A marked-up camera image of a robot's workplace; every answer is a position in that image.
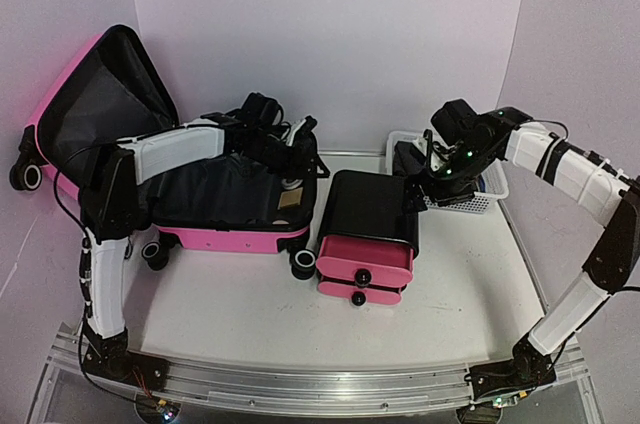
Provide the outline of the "black dotted cloth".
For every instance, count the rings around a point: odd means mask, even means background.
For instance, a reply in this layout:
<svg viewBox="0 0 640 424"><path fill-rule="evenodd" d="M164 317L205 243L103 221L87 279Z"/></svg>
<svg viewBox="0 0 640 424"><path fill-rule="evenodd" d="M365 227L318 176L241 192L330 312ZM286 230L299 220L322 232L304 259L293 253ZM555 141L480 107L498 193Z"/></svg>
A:
<svg viewBox="0 0 640 424"><path fill-rule="evenodd" d="M398 141L393 150L391 173L418 182L427 167L426 155L412 142Z"/></svg>

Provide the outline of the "tan square box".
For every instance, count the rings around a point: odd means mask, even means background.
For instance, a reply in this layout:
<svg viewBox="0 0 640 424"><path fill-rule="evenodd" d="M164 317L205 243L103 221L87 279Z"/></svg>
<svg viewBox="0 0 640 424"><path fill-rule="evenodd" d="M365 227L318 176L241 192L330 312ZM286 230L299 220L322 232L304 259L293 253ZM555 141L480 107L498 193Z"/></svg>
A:
<svg viewBox="0 0 640 424"><path fill-rule="evenodd" d="M302 188L282 192L278 202L278 209L281 210L299 206L302 202L303 192L304 190Z"/></svg>

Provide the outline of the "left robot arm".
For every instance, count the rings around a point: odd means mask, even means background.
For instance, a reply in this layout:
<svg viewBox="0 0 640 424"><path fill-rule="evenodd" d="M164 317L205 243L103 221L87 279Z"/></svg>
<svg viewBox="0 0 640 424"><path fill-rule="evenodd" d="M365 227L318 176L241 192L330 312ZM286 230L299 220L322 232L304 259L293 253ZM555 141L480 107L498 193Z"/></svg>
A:
<svg viewBox="0 0 640 424"><path fill-rule="evenodd" d="M84 325L103 343L94 361L110 379L123 381L135 367L132 355L110 342L127 335L122 288L130 236L157 228L158 238L143 249L154 269L175 246L304 254L317 183L330 174L316 125L309 116L287 122L275 99L254 92L232 111L81 151Z"/></svg>

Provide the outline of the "round white black tape roll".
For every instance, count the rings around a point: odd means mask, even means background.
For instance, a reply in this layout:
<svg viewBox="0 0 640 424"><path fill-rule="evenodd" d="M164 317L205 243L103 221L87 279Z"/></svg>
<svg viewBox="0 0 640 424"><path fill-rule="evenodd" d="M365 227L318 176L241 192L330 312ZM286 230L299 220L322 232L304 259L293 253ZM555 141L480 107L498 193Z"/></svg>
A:
<svg viewBox="0 0 640 424"><path fill-rule="evenodd" d="M295 190L301 187L303 183L304 183L304 180L302 178L296 178L296 179L286 178L281 181L281 185L285 191Z"/></svg>

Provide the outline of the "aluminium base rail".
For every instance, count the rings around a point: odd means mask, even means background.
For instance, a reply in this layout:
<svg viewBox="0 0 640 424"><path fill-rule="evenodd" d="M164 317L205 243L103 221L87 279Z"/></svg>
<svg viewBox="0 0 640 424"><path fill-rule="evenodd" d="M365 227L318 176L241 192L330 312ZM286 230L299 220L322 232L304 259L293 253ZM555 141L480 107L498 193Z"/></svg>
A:
<svg viewBox="0 0 640 424"><path fill-rule="evenodd" d="M136 364L127 377L116 380L99 376L94 360L79 366L76 355L69 352L51 357L48 364L87 372L97 382L143 396L259 414L413 415L483 403L505 408L557 396L561 407L578 411L588 422L602 419L589 371L576 345L565 349L544 382L525 388L502 384L489 394L482 391L496 383L496 377L488 372L475 375L464 364L328 371L259 368L151 355L141 359L150 362L150 369Z"/></svg>

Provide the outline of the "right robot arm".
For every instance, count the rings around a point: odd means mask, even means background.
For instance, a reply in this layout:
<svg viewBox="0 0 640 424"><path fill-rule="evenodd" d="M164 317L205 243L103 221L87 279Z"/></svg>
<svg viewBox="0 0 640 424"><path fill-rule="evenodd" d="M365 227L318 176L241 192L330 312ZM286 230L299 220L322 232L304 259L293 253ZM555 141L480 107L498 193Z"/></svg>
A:
<svg viewBox="0 0 640 424"><path fill-rule="evenodd" d="M559 190L602 227L578 277L505 362L503 377L514 387L549 370L551 353L611 297L628 291L639 260L639 181L548 126L514 107L479 114L458 99L445 103L430 128L401 143L396 153L411 211L471 201L480 175L500 160Z"/></svg>

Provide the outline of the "pink hard-shell suitcase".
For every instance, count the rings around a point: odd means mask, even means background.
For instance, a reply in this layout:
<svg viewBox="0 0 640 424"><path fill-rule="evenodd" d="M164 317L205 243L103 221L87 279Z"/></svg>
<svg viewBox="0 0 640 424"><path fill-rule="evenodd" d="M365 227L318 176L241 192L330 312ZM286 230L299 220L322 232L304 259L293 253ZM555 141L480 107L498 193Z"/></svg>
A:
<svg viewBox="0 0 640 424"><path fill-rule="evenodd" d="M10 184L18 191L32 192L44 177L50 177L56 189L79 203L83 149L185 123L135 31L115 25L74 57L32 115L9 172ZM144 261L144 246L159 235L153 226L137 231L148 229L153 236L141 248ZM300 280L311 278L316 270L309 236L310 229L304 254L293 257L282 251Z"/></svg>

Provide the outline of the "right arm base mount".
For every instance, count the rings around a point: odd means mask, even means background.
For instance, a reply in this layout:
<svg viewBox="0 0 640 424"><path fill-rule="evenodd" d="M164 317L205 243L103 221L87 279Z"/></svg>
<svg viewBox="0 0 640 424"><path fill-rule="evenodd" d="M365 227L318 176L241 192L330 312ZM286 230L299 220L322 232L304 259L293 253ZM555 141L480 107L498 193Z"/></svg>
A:
<svg viewBox="0 0 640 424"><path fill-rule="evenodd" d="M530 393L553 384L556 373L550 364L543 364L540 370L523 377L511 361L498 361L472 366L464 380L472 387L473 400L484 402L498 397L508 398L521 392Z"/></svg>

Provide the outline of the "black and pink drawer organizer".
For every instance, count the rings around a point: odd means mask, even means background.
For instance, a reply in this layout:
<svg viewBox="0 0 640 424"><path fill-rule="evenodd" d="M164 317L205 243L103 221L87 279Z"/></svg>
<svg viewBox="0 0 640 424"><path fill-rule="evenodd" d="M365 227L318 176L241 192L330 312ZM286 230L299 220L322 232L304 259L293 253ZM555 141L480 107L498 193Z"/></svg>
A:
<svg viewBox="0 0 640 424"><path fill-rule="evenodd" d="M317 239L320 293L356 307L399 304L419 254L419 219L405 207L404 179L337 172Z"/></svg>

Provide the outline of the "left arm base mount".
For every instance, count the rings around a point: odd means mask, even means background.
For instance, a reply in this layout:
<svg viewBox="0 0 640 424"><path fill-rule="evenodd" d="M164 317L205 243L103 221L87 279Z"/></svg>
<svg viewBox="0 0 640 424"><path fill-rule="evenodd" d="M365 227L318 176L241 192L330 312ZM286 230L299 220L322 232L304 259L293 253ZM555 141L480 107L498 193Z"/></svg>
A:
<svg viewBox="0 0 640 424"><path fill-rule="evenodd" d="M163 391L166 387L170 367L167 359L128 350L101 357L92 347L81 356L82 370L91 377L150 392Z"/></svg>

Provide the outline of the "white perforated plastic basket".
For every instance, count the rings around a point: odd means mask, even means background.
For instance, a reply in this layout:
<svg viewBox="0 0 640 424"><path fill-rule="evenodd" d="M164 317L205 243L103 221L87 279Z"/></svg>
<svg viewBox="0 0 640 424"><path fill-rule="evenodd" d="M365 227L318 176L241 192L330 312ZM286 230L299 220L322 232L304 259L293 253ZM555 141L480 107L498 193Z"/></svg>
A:
<svg viewBox="0 0 640 424"><path fill-rule="evenodd" d="M388 134L385 147L384 172L393 174L394 151L398 142L412 144L422 135L414 131L391 131ZM442 210L459 211L472 214L484 214L488 208L499 200L506 199L509 195L509 187L505 172L499 160L494 161L480 176L478 189L471 200L462 203L438 207L429 199L425 201L428 208L441 208Z"/></svg>

